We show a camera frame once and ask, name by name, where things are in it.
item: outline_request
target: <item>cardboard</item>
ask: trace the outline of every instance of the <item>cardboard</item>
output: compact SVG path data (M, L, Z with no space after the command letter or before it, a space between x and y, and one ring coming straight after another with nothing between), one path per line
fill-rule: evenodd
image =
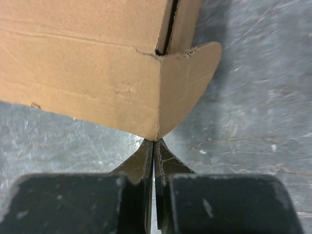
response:
M185 51L201 2L2 0L0 99L158 140L220 61L217 42Z

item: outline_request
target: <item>gray floor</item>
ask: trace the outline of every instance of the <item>gray floor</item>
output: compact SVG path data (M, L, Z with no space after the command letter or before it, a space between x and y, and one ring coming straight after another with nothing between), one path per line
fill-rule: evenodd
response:
M312 234L312 0L206 0L194 45L212 40L222 62L168 147L199 173L277 176ZM0 133L0 198L25 173L108 172L142 141L3 102Z

